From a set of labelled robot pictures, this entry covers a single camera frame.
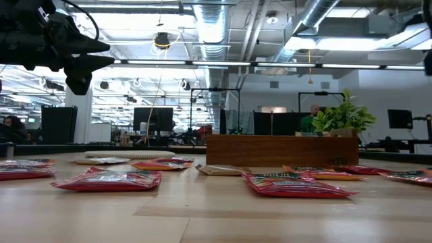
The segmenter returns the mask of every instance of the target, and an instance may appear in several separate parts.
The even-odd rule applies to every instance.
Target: wooden planter box
[[[358,139],[210,135],[207,165],[246,167],[358,165]]]

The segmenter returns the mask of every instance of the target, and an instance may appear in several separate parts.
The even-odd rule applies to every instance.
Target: metal frame
[[[328,96],[328,95],[340,95],[342,96],[342,100],[345,101],[345,95],[341,92],[299,92],[298,93],[298,112],[301,113],[301,96],[302,95],[315,95],[315,96]]]
[[[189,128],[192,129],[192,105],[193,105],[192,101],[194,99],[194,91],[195,90],[200,90],[200,93],[202,93],[204,90],[207,90],[209,92],[237,91],[237,93],[238,93],[238,128],[240,128],[240,89],[239,88],[191,88],[190,89]]]

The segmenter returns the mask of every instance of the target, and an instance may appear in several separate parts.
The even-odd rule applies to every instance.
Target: air duct
[[[340,0],[309,0],[304,6],[304,11],[301,13],[299,23],[293,25],[291,22],[291,36],[298,31],[307,28],[317,28],[324,20],[325,16],[339,3]],[[289,39],[279,53],[273,58],[274,62],[287,62],[294,54],[296,49],[290,45]]]
[[[225,40],[227,35],[227,11],[224,5],[194,5],[197,19],[196,31],[200,42],[204,44],[218,44]],[[226,47],[202,46],[202,58],[207,61],[226,60]],[[207,88],[227,88],[228,71],[224,69],[209,68],[206,70]],[[220,93],[209,93],[210,105],[220,106]],[[213,110],[216,127],[219,121],[219,110]]]
[[[148,5],[126,5],[126,4],[106,4],[91,3],[79,4],[82,9],[92,14],[175,14],[193,16],[194,11],[191,6],[173,5],[173,4],[148,4]],[[70,13],[82,13],[79,9],[67,5],[67,11]]]

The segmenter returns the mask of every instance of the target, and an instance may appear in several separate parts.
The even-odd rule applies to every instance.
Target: man in green shirt
[[[319,106],[318,105],[312,105],[310,107],[310,115],[307,115],[302,118],[302,132],[314,132],[315,127],[312,125],[313,118],[318,115]]]

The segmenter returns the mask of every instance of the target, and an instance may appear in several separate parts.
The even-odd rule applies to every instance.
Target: brown paper packet
[[[208,176],[240,176],[242,172],[251,172],[247,168],[232,165],[197,165],[195,169]]]

